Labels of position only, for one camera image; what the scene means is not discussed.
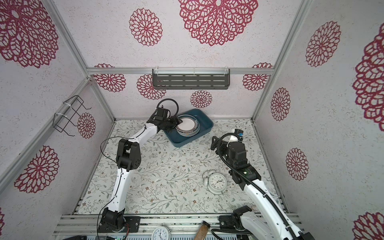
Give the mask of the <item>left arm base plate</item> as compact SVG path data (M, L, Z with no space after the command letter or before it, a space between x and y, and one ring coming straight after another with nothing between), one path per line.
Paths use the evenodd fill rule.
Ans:
M98 233L137 233L141 217L120 217L115 219L102 217L98 225Z

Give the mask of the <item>green Hao Wei plate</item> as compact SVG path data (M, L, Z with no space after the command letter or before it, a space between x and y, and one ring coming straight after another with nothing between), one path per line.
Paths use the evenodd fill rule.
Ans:
M176 127L176 130L183 137L192 137L200 131L200 124L194 121L184 121Z

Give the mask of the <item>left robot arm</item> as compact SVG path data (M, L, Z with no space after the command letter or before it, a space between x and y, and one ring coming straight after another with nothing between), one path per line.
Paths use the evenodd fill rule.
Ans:
M142 162L141 146L159 131L175 129L180 120L179 111L171 115L168 109L157 107L146 124L131 137L121 137L116 154L117 178L111 200L106 204L98 219L100 232L120 232L125 227L126 196L131 176Z

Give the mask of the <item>plain green-rim plate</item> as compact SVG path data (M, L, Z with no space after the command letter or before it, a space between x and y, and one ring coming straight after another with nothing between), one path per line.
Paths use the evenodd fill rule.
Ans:
M180 123L176 126L176 130L183 134L198 132L200 129L199 121L191 115L178 116L178 120Z

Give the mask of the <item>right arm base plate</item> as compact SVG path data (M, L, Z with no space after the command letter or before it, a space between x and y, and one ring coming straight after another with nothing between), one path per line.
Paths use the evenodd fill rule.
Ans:
M233 215L221 215L218 217L221 230L241 232L244 230L241 220Z

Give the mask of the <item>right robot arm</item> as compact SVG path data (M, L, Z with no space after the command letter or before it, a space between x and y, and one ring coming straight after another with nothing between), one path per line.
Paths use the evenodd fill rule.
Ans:
M264 220L260 220L248 206L232 213L235 231L232 234L247 234L257 240L313 240L311 233L304 233L276 203L261 175L248 163L242 134L227 133L220 138L212 137L211 150L230 169L229 174L256 204Z

